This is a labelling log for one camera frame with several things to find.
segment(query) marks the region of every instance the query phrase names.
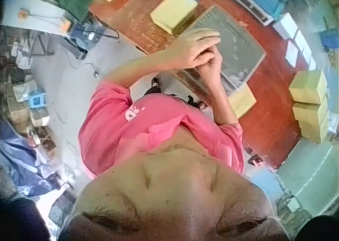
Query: eye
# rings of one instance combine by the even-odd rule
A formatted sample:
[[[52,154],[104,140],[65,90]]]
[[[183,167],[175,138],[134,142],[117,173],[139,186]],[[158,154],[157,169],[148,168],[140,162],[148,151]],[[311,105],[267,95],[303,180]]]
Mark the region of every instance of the eye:
[[[139,229],[133,226],[129,222],[120,222],[111,216],[101,216],[101,215],[92,215],[89,213],[83,213],[83,216],[88,220],[95,222],[96,224],[101,225],[102,227],[112,230],[120,235],[127,235],[138,232]]]
[[[240,234],[246,233],[260,224],[262,224],[266,219],[250,219],[239,224],[226,227],[221,231],[218,231],[220,236],[238,236]]]

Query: fingers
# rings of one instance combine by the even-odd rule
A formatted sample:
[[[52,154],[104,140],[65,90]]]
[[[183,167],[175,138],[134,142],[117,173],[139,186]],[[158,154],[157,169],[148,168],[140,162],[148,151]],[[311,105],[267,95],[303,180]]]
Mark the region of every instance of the fingers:
[[[220,33],[218,31],[207,29],[207,30],[203,30],[203,31],[199,31],[195,33],[194,35],[192,35],[191,39],[193,41],[200,41],[205,38],[212,38],[212,37],[218,37],[218,36],[220,36]]]
[[[219,37],[212,37],[200,40],[197,42],[197,53],[200,54],[220,42],[221,39]]]
[[[195,60],[194,64],[195,66],[200,66],[208,63],[209,60],[213,59],[214,54],[211,52],[206,52],[204,54],[199,55]]]
[[[195,29],[192,29],[190,31],[184,32],[182,35],[194,35],[196,33],[203,32],[203,31],[209,31],[209,30],[212,30],[212,29],[210,29],[210,28],[195,28]]]
[[[197,28],[182,34],[182,36],[188,37],[193,41],[199,41],[208,37],[217,37],[219,35],[220,32],[210,28]]]
[[[217,48],[217,46],[215,46],[215,45],[212,46],[212,47],[210,47],[210,48],[209,48],[209,51],[212,52],[212,53],[214,54],[215,57],[218,57],[218,58],[219,58],[219,57],[222,57],[221,54],[220,54],[220,52],[219,52],[219,50],[218,50],[218,48]]]

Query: workbench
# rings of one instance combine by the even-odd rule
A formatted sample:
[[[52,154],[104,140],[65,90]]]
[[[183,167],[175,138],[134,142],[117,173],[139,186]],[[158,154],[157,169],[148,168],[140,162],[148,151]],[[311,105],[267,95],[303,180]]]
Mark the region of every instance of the workbench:
[[[90,11],[107,26],[118,30],[145,53],[166,48],[175,37],[153,23],[151,11],[162,0],[95,0]],[[296,68],[285,60],[288,41],[282,40],[271,26],[263,26],[234,0],[200,0],[194,17],[211,5],[219,5],[246,26],[266,52],[266,57],[248,81],[257,103],[240,119],[244,144],[251,147],[269,165],[278,168],[298,140],[300,129],[292,112],[294,104],[288,87],[294,74],[308,69],[299,53]],[[179,73],[177,78],[207,103],[210,99]]]

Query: wrist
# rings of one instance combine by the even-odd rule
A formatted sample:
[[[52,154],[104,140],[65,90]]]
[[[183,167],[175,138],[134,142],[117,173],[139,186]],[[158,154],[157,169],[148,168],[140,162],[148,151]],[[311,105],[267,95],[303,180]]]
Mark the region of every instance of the wrist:
[[[220,94],[220,92],[225,92],[225,89],[221,83],[221,80],[207,83],[207,87],[212,95]]]
[[[170,57],[166,50],[158,51],[152,54],[154,62],[157,64],[158,70],[171,70],[175,69],[174,65],[170,61]]]

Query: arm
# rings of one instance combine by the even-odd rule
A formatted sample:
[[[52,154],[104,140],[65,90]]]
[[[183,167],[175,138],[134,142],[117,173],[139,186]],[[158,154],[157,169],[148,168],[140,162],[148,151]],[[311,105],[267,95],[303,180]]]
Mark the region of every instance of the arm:
[[[214,121],[220,126],[238,123],[238,118],[228,101],[225,89],[221,83],[222,56],[216,46],[209,48],[209,52],[213,53],[214,57],[206,64],[201,65],[198,70],[210,91]]]
[[[135,59],[106,74],[103,79],[128,88],[140,78],[165,69],[163,51]]]
[[[238,123],[238,118],[235,116],[221,82],[219,85],[209,88],[209,90],[211,92],[214,122],[220,126]]]
[[[205,52],[220,42],[219,32],[196,29],[178,37],[171,46],[123,65],[103,77],[103,80],[128,88],[138,79],[162,70],[193,68],[207,63],[214,55]]]

